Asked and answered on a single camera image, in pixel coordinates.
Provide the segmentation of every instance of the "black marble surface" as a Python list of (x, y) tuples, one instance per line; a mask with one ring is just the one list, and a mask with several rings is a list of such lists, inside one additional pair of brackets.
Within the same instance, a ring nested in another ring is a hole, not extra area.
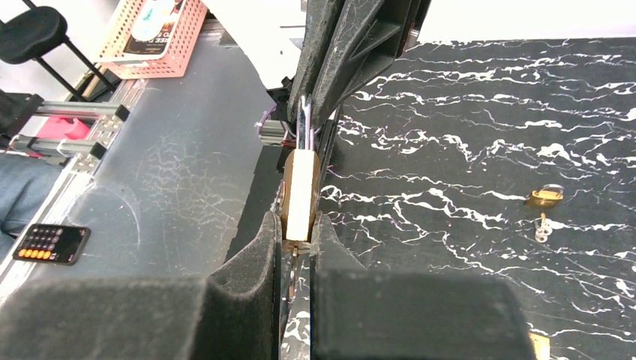
[(320, 208), (369, 269), (507, 281), (552, 359), (632, 359), (635, 92), (636, 39), (423, 44), (347, 102)]

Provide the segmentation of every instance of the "black foam block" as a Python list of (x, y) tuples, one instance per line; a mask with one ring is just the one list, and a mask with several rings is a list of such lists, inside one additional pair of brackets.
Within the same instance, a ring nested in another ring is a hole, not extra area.
[(499, 281), (332, 269), (316, 284), (315, 359), (534, 360)]
[(278, 226), (209, 277), (28, 283), (0, 310), (0, 359), (270, 359)]

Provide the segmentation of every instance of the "gray table surface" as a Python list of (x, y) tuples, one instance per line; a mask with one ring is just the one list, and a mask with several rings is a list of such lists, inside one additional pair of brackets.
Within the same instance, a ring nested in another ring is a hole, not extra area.
[(77, 264), (6, 259), (4, 296), (39, 278), (208, 274), (223, 263), (262, 146), (254, 124), (273, 103), (243, 52), (205, 34), (184, 77), (142, 91), (94, 177), (73, 180), (75, 194), (42, 217), (92, 230)]

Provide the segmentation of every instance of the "jeans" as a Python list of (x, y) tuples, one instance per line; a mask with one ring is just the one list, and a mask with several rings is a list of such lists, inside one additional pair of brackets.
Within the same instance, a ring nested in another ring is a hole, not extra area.
[(0, 153), (0, 262), (49, 195), (62, 171), (33, 157)]

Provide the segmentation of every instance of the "gold padlock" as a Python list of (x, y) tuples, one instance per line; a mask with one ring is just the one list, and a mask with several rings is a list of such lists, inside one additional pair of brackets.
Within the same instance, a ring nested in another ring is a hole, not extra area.
[(563, 186), (557, 184), (543, 185), (540, 189), (533, 190), (524, 204), (533, 208), (552, 209), (563, 200), (564, 190)]

